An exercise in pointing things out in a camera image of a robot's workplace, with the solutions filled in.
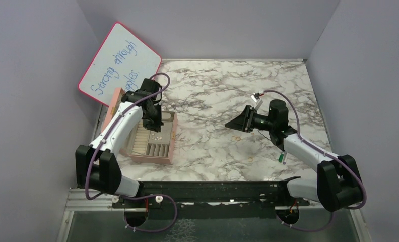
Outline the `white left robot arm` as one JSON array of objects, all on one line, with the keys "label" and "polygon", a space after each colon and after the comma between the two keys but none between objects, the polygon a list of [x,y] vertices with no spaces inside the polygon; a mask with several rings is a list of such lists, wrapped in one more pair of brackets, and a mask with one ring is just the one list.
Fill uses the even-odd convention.
[{"label": "white left robot arm", "polygon": [[130,132],[139,124],[147,130],[160,132],[162,122],[159,96],[165,87],[145,78],[140,89],[123,94],[121,103],[105,130],[89,145],[75,151],[77,184],[111,195],[125,196],[132,207],[144,202],[140,182],[123,176],[116,160]]}]

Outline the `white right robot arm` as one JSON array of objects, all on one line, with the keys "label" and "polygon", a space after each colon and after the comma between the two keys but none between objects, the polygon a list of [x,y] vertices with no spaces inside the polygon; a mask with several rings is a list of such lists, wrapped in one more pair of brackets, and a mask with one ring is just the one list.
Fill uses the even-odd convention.
[{"label": "white right robot arm", "polygon": [[312,180],[295,178],[277,190],[277,200],[289,205],[296,198],[319,202],[327,211],[362,202],[365,198],[360,186],[360,175],[355,159],[350,155],[338,156],[314,146],[300,138],[298,131],[289,125],[289,110],[284,101],[274,99],[269,103],[267,115],[258,114],[250,105],[225,124],[226,128],[251,132],[267,131],[271,142],[283,152],[294,155],[312,168],[317,177]]}]

